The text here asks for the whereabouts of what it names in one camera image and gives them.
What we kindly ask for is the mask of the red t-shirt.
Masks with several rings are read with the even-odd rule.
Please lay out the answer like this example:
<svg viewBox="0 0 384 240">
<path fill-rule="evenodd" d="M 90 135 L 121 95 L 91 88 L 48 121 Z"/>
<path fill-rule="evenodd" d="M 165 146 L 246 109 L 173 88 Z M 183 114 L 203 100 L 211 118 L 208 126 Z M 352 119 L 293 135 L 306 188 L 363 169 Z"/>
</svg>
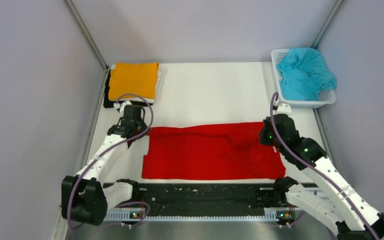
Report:
<svg viewBox="0 0 384 240">
<path fill-rule="evenodd" d="M 272 146 L 260 144 L 262 122 L 158 126 L 149 132 L 144 179 L 224 181 L 282 178 L 286 167 Z"/>
</svg>

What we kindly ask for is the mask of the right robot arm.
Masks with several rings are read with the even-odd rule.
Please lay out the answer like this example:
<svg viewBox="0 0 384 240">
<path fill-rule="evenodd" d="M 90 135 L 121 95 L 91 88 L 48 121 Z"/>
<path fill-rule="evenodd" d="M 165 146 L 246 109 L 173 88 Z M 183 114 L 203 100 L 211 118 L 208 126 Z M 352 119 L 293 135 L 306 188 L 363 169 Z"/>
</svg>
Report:
<svg viewBox="0 0 384 240">
<path fill-rule="evenodd" d="M 276 148 L 283 158 L 311 179 L 325 198 L 306 190 L 296 179 L 275 181 L 273 200 L 279 206 L 292 204 L 327 227 L 338 240 L 381 240 L 384 212 L 371 206 L 339 173 L 327 152 L 312 138 L 300 136 L 292 109 L 271 103 L 270 115 L 258 133 L 262 145 Z"/>
</svg>

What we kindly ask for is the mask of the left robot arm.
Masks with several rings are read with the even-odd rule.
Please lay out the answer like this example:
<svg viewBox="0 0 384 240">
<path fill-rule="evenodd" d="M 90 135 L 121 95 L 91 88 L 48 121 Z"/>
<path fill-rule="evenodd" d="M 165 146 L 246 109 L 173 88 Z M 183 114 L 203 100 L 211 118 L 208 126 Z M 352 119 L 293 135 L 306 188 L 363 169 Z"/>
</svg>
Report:
<svg viewBox="0 0 384 240">
<path fill-rule="evenodd" d="M 143 106 L 126 102 L 116 104 L 115 109 L 120 118 L 108 129 L 97 152 L 74 176 L 67 175 L 62 180 L 61 216 L 68 223 L 98 226 L 118 204 L 134 207 L 140 202 L 137 181 L 105 181 L 131 144 L 144 137 L 151 126 L 145 123 Z"/>
</svg>

